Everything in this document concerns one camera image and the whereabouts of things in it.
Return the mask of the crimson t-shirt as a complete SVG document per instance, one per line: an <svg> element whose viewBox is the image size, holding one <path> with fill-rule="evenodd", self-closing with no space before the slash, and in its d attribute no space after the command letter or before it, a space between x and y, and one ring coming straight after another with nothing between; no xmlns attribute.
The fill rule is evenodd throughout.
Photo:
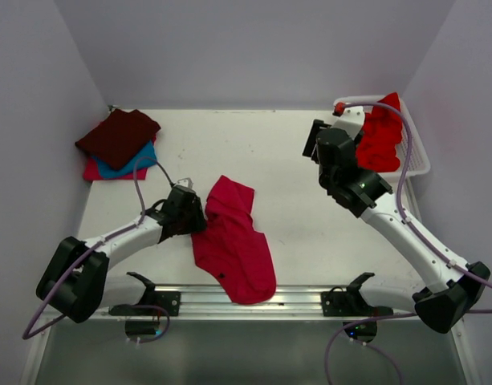
<svg viewBox="0 0 492 385"><path fill-rule="evenodd" d="M206 230L191 236L195 265L240 305L265 302L277 287L268 241L254 228L253 205L251 187L220 176L206 199Z"/></svg>

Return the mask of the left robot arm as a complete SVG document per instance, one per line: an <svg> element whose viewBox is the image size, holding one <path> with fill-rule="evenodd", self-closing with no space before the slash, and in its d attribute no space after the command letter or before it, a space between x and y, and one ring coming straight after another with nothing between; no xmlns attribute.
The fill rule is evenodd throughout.
<svg viewBox="0 0 492 385"><path fill-rule="evenodd" d="M36 295L76 323L98 309L128 305L135 313L150 313L155 294L135 274L117 279L108 272L128 257L175 236L206 228L201 199L188 187L176 184L168 197L112 233L79 240L63 239L36 288Z"/></svg>

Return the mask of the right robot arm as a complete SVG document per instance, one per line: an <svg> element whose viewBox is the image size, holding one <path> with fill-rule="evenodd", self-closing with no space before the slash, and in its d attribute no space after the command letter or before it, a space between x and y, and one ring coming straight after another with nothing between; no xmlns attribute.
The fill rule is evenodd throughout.
<svg viewBox="0 0 492 385"><path fill-rule="evenodd" d="M356 143L342 129L314 120L303 156L319 166L319 185L335 202L381 234L416 270L421 281L363 273L325 300L354 315L403 310L430 329L448 333L478 302L490 278L482 262L468 262L443 245L402 204L378 173L361 168Z"/></svg>

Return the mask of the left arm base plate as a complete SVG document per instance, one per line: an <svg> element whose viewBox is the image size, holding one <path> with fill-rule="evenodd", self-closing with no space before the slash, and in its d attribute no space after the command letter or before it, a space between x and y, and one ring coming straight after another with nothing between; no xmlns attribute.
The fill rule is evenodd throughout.
<svg viewBox="0 0 492 385"><path fill-rule="evenodd" d="M139 317L161 316L162 313L152 306L161 307L169 316L177 317L181 306L181 293L179 291L154 291L146 294L138 305L112 306L108 313L111 316Z"/></svg>

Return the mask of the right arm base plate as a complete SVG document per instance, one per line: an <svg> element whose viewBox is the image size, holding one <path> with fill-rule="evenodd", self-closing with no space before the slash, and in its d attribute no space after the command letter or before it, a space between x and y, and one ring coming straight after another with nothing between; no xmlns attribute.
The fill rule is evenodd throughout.
<svg viewBox="0 0 492 385"><path fill-rule="evenodd" d="M387 306L370 306L358 291L347 291L344 287L333 287L320 294L320 304L324 317L376 317L393 315Z"/></svg>

